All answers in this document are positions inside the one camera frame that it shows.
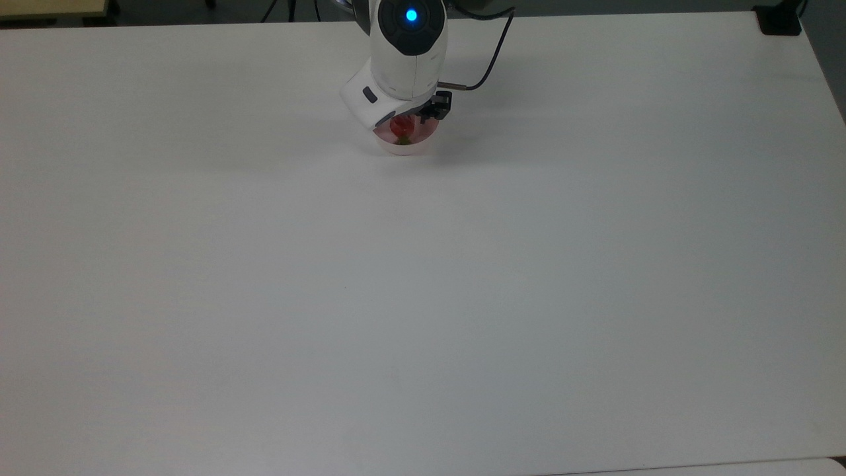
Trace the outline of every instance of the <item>white table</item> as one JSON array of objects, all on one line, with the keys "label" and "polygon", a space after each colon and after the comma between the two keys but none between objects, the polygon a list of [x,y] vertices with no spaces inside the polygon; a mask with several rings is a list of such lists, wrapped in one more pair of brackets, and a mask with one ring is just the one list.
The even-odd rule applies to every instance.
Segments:
[{"label": "white table", "polygon": [[846,469],[830,459],[810,459],[592,474],[595,476],[844,476]]},{"label": "white table", "polygon": [[[444,80],[502,24],[452,21]],[[354,24],[0,31],[0,474],[846,453],[846,128],[752,13],[520,18],[432,155]]]}]

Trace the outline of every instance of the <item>floor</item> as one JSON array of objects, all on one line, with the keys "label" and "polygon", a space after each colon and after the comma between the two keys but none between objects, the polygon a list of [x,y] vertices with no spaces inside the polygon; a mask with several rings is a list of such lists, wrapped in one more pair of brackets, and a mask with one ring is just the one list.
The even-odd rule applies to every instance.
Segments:
[{"label": "floor", "polygon": [[[118,0],[120,14],[112,17],[120,25],[191,25],[213,23],[255,23],[261,20],[272,0],[217,0],[209,9],[204,0]],[[662,12],[748,11],[752,6],[775,4],[777,0],[463,0],[467,7],[485,5],[484,11],[517,6],[518,15],[635,14]],[[349,21],[336,7],[336,0],[317,0],[323,21]],[[288,19],[288,3],[278,1],[268,22]],[[296,3],[295,21],[316,21],[312,0]],[[846,0],[809,0],[802,18],[841,115],[846,118]],[[35,22],[32,27],[77,27],[81,19],[58,19],[51,25]],[[0,25],[20,27],[20,25]]]}]

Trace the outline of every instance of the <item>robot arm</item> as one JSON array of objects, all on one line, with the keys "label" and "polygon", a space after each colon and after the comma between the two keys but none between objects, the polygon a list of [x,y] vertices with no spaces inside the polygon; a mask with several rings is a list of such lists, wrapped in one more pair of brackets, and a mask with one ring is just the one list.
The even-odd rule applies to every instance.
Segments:
[{"label": "robot arm", "polygon": [[[354,7],[362,8],[361,0]],[[435,95],[447,52],[443,0],[370,0],[371,57],[341,89],[341,98],[367,129],[423,108]]]}]

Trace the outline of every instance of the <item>red object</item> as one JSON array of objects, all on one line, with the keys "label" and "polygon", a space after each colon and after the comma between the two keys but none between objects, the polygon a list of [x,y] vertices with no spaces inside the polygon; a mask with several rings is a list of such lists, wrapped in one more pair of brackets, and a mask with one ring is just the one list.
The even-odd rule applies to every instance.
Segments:
[{"label": "red object", "polygon": [[391,119],[391,132],[396,137],[408,137],[415,131],[415,120],[412,116],[396,116]]}]

